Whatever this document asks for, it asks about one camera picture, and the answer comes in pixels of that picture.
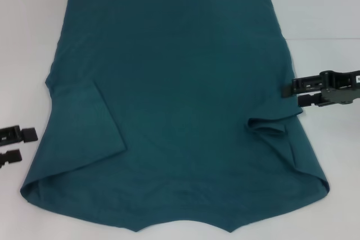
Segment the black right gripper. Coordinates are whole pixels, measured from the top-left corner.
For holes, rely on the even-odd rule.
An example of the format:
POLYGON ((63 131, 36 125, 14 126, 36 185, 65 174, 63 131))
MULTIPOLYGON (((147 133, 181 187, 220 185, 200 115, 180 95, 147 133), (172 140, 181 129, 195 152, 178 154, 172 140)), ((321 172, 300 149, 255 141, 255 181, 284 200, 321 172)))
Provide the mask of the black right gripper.
POLYGON ((320 76, 295 78, 282 89, 282 97, 298 96, 298 106, 320 106, 326 100, 331 105, 347 105, 359 98, 359 71, 338 73, 323 71, 320 76), (319 92, 321 94, 304 94, 319 92))

